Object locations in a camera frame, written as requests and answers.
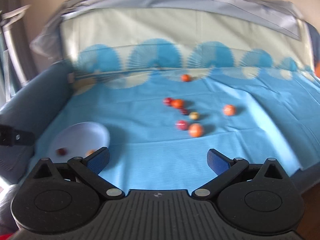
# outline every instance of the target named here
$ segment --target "wooden floor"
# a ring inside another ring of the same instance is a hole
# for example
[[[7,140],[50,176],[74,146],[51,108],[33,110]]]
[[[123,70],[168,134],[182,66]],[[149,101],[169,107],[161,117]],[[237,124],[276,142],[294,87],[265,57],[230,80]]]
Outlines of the wooden floor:
[[[297,232],[305,240],[320,240],[320,184],[302,195],[305,213]]]

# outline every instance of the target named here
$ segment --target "red ball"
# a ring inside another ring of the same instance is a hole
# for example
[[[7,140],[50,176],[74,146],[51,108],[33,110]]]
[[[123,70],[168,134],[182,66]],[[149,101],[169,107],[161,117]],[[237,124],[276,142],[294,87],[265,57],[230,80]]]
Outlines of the red ball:
[[[163,103],[164,103],[166,106],[171,106],[171,102],[172,102],[172,98],[165,98],[165,99],[163,99]]]
[[[180,113],[181,113],[181,114],[183,114],[183,115],[188,115],[188,110],[187,110],[187,109],[185,109],[185,108],[182,107],[182,108],[180,108],[179,110],[180,110]]]
[[[64,156],[68,153],[66,148],[59,148],[58,150],[56,150],[56,152],[60,156]]]
[[[189,123],[187,121],[184,121],[184,120],[179,120],[179,121],[176,122],[176,127],[179,130],[188,130]]]

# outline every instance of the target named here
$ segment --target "metal screw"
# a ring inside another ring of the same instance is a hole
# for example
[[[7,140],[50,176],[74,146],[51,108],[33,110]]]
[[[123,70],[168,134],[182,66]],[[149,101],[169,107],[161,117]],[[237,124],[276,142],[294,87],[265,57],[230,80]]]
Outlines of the metal screw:
[[[196,189],[195,191],[195,194],[198,196],[198,197],[206,197],[206,196],[209,196],[210,195],[210,190],[207,190],[206,188],[198,188]]]
[[[107,195],[111,196],[111,197],[117,197],[120,196],[122,194],[122,190],[118,189],[118,188],[110,188],[107,190]]]

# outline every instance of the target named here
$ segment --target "blue bedsheet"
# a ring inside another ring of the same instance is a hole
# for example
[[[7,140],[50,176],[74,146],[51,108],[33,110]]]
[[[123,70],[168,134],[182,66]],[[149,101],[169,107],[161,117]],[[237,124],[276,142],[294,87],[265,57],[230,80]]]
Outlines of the blue bedsheet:
[[[188,110],[201,114],[205,134],[191,138],[175,128],[180,112],[162,103],[181,98]],[[238,114],[224,116],[233,104]],[[262,69],[254,79],[237,79],[213,69],[190,83],[172,81],[160,71],[138,86],[112,89],[97,83],[73,96],[36,145],[37,160],[66,127],[86,121],[110,131],[110,163],[100,176],[125,192],[129,189],[194,189],[216,175],[206,163],[215,148],[229,158],[250,163],[279,160],[289,175],[320,161],[320,85],[299,73],[281,80]]]

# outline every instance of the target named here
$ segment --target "black bracket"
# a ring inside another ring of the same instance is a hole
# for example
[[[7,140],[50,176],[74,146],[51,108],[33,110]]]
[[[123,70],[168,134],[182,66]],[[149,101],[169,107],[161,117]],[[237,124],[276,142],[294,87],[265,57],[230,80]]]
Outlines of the black bracket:
[[[35,135],[32,132],[16,130],[9,125],[0,124],[0,145],[14,146],[26,145],[32,146],[35,143]]]
[[[72,232],[88,231],[87,227],[100,230],[100,225],[105,239],[118,239],[115,232],[128,235],[119,239],[131,239],[127,225],[140,224],[140,220],[145,223],[143,232],[154,232],[150,239],[181,239],[179,235],[188,234],[191,228],[195,234],[218,231],[218,224],[223,225],[223,230],[229,228],[237,239],[300,239],[293,230],[303,216],[303,199],[274,158],[264,164],[249,164],[243,158],[231,160],[210,149],[207,163],[218,176],[191,196],[186,190],[130,190],[125,196],[98,176],[108,163],[106,147],[67,163],[54,164],[49,158],[42,158],[12,201],[16,221],[37,233],[37,239],[44,239],[44,234],[65,232],[70,232],[68,237],[64,235],[65,239],[74,239]],[[176,228],[172,232],[178,235],[165,238],[170,227]],[[203,235],[191,239],[211,238]]]

